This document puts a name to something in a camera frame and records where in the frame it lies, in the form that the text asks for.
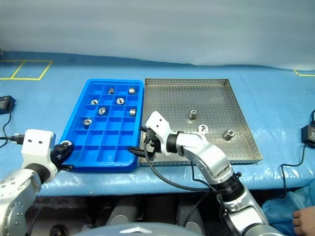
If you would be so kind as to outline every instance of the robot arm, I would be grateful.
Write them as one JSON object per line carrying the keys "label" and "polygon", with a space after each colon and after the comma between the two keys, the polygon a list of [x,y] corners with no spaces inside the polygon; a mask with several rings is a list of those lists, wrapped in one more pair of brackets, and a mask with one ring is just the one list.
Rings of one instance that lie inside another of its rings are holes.
{"label": "robot arm", "polygon": [[169,123],[158,112],[150,115],[144,129],[149,136],[156,136],[159,139],[162,153],[166,155],[178,153],[199,168],[212,188],[220,193],[224,206],[222,218],[233,233],[247,235],[247,232],[253,232],[253,227],[258,229],[259,226],[257,231],[260,233],[281,235],[269,226],[261,208],[249,190],[239,181],[240,174],[234,173],[220,148],[210,144],[198,133],[174,133]]}
{"label": "robot arm", "polygon": [[0,236],[24,236],[25,212],[33,204],[41,185],[52,181],[73,145],[64,141],[54,147],[55,135],[49,131],[29,129],[22,146],[23,169],[0,182]]}

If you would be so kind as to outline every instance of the power adapter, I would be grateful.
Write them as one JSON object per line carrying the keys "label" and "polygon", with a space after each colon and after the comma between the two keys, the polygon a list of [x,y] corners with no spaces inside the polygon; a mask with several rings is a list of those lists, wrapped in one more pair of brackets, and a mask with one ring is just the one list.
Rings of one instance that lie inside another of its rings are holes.
{"label": "power adapter", "polygon": [[315,127],[306,125],[301,129],[301,141],[304,144],[315,145]]}
{"label": "power adapter", "polygon": [[15,99],[12,96],[0,97],[0,115],[8,114],[12,111]]}

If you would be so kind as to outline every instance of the stainless steel tray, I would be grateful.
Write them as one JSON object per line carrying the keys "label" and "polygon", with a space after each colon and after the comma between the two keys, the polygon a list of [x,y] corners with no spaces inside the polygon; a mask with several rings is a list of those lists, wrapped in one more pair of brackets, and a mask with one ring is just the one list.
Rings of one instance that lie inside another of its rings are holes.
{"label": "stainless steel tray", "polygon": [[[190,110],[198,110],[190,119]],[[173,131],[197,132],[199,125],[209,127],[207,140],[217,145],[232,164],[250,164],[262,160],[228,79],[146,79],[142,123],[153,112],[160,112]],[[231,141],[222,138],[227,129],[235,131]],[[144,133],[141,135],[143,148]],[[177,154],[158,153],[155,165],[187,165]],[[141,165],[147,165],[140,158]]]}

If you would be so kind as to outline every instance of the human hand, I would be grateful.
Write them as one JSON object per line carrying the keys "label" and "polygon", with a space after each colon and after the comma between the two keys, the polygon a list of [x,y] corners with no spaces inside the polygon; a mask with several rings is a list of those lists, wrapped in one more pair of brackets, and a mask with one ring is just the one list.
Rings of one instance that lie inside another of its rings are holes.
{"label": "human hand", "polygon": [[315,206],[297,210],[293,213],[292,223],[297,235],[315,236]]}

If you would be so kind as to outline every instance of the yellow tape line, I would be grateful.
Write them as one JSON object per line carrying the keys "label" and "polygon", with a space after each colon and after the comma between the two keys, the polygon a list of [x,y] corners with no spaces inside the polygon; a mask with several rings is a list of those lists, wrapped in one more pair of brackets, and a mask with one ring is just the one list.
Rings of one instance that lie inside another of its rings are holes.
{"label": "yellow tape line", "polygon": [[[45,73],[47,72],[47,70],[49,69],[49,67],[51,66],[51,64],[54,62],[52,60],[0,60],[1,62],[21,62],[21,64],[19,65],[19,67],[13,72],[13,74],[10,77],[3,77],[0,78],[0,80],[41,80],[41,78],[43,78],[43,76],[45,75]],[[48,62],[48,65],[46,66],[46,68],[44,69],[44,71],[40,74],[40,76],[38,78],[20,78],[20,77],[15,77],[16,74],[19,72],[19,70],[22,68],[22,66],[26,63],[26,62]]]}
{"label": "yellow tape line", "polygon": [[298,76],[308,76],[308,77],[315,77],[315,75],[308,75],[308,74],[300,74],[299,72],[297,72],[296,69],[293,69],[293,71],[295,72],[295,74],[297,74]]}

